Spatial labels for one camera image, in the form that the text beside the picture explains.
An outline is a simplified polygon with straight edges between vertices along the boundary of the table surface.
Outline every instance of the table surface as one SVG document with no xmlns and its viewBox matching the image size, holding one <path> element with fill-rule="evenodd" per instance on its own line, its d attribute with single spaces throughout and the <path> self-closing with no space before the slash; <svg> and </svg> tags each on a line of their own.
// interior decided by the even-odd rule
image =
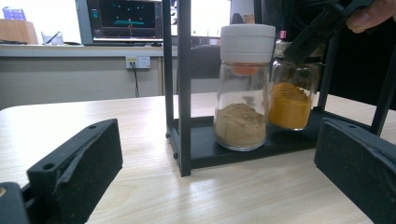
<svg viewBox="0 0 396 224">
<path fill-rule="evenodd" d="M 191 100 L 192 117 L 214 114 L 215 94 Z M 375 107 L 330 96 L 326 110 L 370 124 Z M 372 223 L 316 168 L 314 149 L 181 177 L 165 138 L 162 96 L 0 111 L 0 182 L 26 185 L 27 169 L 105 119 L 118 119 L 123 168 L 89 223 Z M 396 112 L 389 111 L 381 137 L 396 144 L 394 134 Z"/>
</svg>

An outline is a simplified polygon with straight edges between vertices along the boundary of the computer monitor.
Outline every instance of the computer monitor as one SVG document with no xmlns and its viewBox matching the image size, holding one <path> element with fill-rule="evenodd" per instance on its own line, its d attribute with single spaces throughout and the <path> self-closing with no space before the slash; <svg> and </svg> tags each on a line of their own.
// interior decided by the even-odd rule
<svg viewBox="0 0 396 224">
<path fill-rule="evenodd" d="M 171 29 L 177 36 L 177 0 L 172 0 Z M 231 0 L 191 0 L 191 36 L 220 38 L 221 27 L 231 20 Z"/>
<path fill-rule="evenodd" d="M 83 45 L 163 41 L 161 0 L 76 0 Z"/>
</svg>

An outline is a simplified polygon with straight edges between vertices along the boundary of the human hand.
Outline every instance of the human hand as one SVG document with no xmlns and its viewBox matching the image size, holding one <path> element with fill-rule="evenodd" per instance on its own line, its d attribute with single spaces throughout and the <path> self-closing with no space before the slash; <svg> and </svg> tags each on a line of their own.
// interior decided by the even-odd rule
<svg viewBox="0 0 396 224">
<path fill-rule="evenodd" d="M 374 0 L 370 6 L 352 13 L 346 20 L 346 26 L 358 34 L 377 26 L 392 16 L 396 20 L 396 0 Z"/>
</svg>

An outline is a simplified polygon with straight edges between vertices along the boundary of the spice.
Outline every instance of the spice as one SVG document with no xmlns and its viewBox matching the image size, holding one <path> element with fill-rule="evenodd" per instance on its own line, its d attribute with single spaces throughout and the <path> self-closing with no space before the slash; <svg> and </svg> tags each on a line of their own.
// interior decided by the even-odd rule
<svg viewBox="0 0 396 224">
<path fill-rule="evenodd" d="M 281 82 L 271 89 L 268 121 L 288 129 L 302 129 L 308 123 L 311 104 L 303 90 Z"/>
<path fill-rule="evenodd" d="M 265 139 L 264 116 L 250 105 L 231 104 L 217 112 L 215 132 L 229 147 L 259 147 Z"/>
</svg>

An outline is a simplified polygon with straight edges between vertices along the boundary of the power outlet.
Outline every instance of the power outlet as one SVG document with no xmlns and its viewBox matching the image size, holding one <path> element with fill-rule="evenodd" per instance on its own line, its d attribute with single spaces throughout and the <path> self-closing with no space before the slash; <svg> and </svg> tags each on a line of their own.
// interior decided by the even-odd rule
<svg viewBox="0 0 396 224">
<path fill-rule="evenodd" d="M 126 56 L 125 57 L 125 67 L 126 69 L 132 69 L 132 65 L 137 68 L 137 56 Z"/>
<path fill-rule="evenodd" d="M 149 57 L 137 57 L 137 68 L 150 68 L 150 60 Z"/>
</svg>

